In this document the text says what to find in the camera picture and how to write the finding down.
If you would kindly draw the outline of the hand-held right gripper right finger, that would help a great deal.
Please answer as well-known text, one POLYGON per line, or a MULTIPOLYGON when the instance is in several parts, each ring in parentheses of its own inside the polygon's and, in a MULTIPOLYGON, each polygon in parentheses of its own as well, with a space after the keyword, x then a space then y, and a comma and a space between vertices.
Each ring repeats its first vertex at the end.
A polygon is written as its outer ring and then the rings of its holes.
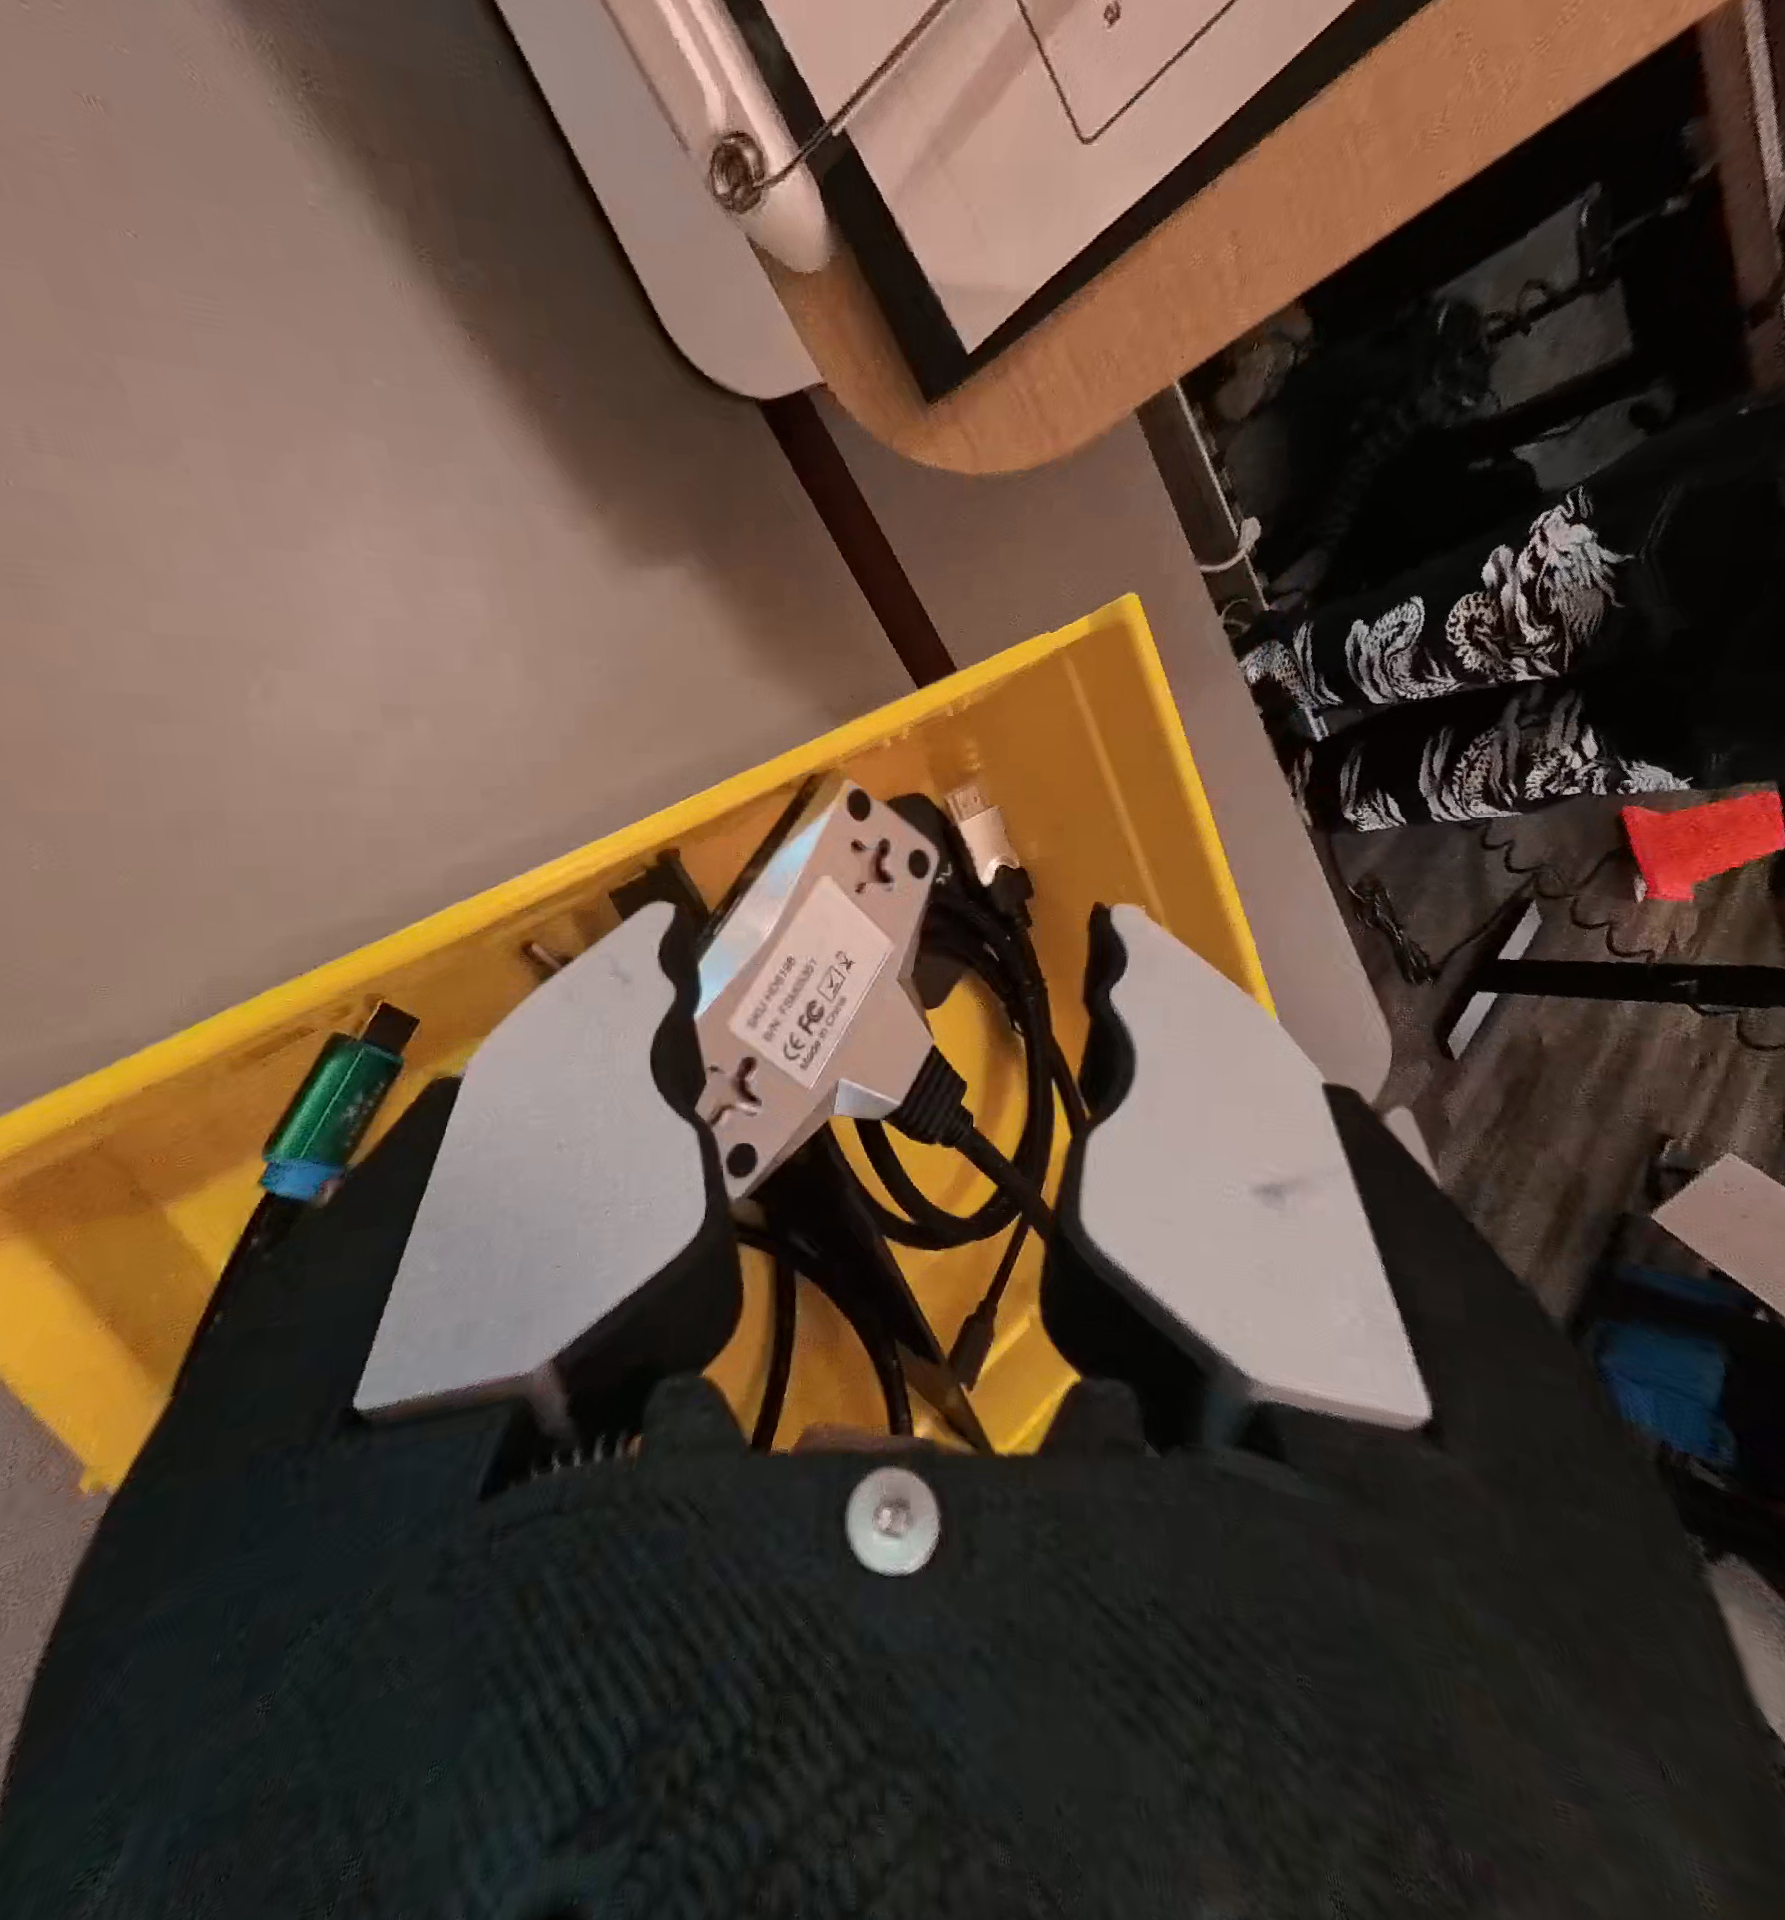
POLYGON ((1285 1027, 1143 908, 1100 905, 1085 971, 1084 1115, 1052 1243, 1052 1343, 1345 1420, 1430 1397, 1360 1196, 1330 1087, 1285 1027))

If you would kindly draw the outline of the wooden document stand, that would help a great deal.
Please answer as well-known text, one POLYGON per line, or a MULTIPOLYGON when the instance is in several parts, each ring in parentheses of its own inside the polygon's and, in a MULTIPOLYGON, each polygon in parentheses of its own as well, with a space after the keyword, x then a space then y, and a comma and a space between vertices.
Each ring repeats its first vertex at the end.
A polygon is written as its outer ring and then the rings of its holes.
POLYGON ((825 389, 998 474, 1115 428, 1694 26, 1700 1, 1420 3, 949 396, 925 400, 730 3, 497 3, 652 307, 714 383, 825 389))

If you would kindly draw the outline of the white paper sheet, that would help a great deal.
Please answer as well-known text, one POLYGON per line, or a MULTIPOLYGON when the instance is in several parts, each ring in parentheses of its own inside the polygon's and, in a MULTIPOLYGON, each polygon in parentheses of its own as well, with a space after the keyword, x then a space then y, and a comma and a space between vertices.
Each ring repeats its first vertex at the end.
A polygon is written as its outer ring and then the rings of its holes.
POLYGON ((1649 1217, 1785 1319, 1785 1182, 1727 1152, 1649 1217))

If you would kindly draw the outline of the hdmi switch box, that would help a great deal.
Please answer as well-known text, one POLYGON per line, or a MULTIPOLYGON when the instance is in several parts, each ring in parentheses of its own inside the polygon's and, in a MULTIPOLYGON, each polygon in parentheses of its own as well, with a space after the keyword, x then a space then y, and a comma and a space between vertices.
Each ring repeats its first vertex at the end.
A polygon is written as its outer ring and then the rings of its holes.
POLYGON ((914 966, 941 854, 846 774, 813 776, 696 955, 696 1115, 742 1203, 835 1118, 889 1121, 933 1054, 914 966))

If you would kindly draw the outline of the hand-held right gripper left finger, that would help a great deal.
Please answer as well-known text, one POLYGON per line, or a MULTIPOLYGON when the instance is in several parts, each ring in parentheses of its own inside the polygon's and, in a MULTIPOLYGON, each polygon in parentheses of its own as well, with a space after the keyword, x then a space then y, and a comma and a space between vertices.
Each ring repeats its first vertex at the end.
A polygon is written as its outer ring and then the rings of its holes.
POLYGON ((353 1389, 363 1416, 519 1397, 644 1420, 742 1314, 694 1107, 694 924, 638 908, 537 986, 461 1074, 353 1389))

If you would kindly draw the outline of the printed instruction sheet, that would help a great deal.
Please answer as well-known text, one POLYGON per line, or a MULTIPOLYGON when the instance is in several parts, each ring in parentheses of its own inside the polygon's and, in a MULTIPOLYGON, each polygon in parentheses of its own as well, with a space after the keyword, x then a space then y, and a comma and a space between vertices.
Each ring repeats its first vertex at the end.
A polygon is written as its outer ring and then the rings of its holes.
POLYGON ((730 3, 925 400, 1311 102, 1419 1, 730 3))

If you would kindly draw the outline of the yellow plastic bin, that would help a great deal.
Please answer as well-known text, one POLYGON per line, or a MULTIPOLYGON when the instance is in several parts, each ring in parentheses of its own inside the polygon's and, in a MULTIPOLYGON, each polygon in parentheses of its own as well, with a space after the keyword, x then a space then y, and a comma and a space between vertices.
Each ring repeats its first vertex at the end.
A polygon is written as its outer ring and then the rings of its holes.
POLYGON ((132 1468, 259 1196, 260 1147, 333 1034, 417 1020, 365 1147, 462 1070, 661 850, 715 905, 813 774, 879 799, 977 784, 1033 879, 1052 1029, 1077 1069, 1088 922, 1134 905, 1266 1013, 1274 998, 1193 735, 1229 648, 1167 646, 1134 594, 534 866, 0 1115, 0 1383, 107 1493, 132 1468))

